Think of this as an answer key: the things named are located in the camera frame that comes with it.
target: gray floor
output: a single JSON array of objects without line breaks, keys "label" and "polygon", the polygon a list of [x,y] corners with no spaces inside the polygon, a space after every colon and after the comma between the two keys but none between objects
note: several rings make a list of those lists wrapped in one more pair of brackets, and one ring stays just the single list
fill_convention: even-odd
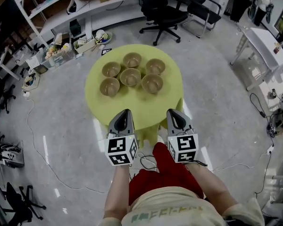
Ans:
[{"label": "gray floor", "polygon": [[[248,25],[249,21],[244,18],[240,24]],[[151,45],[157,32],[139,34],[140,28],[145,26],[144,20],[134,20],[109,27],[114,38],[106,48],[133,43]],[[192,116],[199,145],[207,150],[212,168],[221,169],[239,162],[256,165],[271,140],[266,134],[266,120],[250,103],[239,63],[229,65],[241,32],[235,24],[222,19],[215,30],[208,31],[202,39],[182,28],[176,33],[182,37],[180,44],[172,36],[163,34],[157,48],[168,53],[182,72],[185,112]],[[245,53],[240,62],[247,56]],[[114,168],[100,148],[99,142],[106,132],[93,117],[84,98],[85,79],[99,57],[100,52],[94,52],[43,74],[39,87],[31,92],[34,102],[26,101],[23,96],[22,81],[12,81],[17,98],[10,101],[9,114],[1,113],[0,131],[6,135],[7,142],[23,141],[25,167],[4,167],[3,175],[5,183],[9,181],[15,187],[33,185],[35,198],[47,206],[46,211],[38,210],[44,220],[34,218],[33,225],[95,226],[103,216]],[[29,112],[34,144],[26,123]],[[267,174],[276,173],[283,159],[283,135],[274,142]],[[91,190],[70,189],[58,181],[34,146],[65,184]],[[144,153],[150,151],[151,148],[145,146]],[[255,191],[261,190],[268,158],[261,156],[252,169],[235,166],[216,171],[216,175],[237,200],[246,202]],[[259,194],[261,206],[269,195],[268,190]]]}]

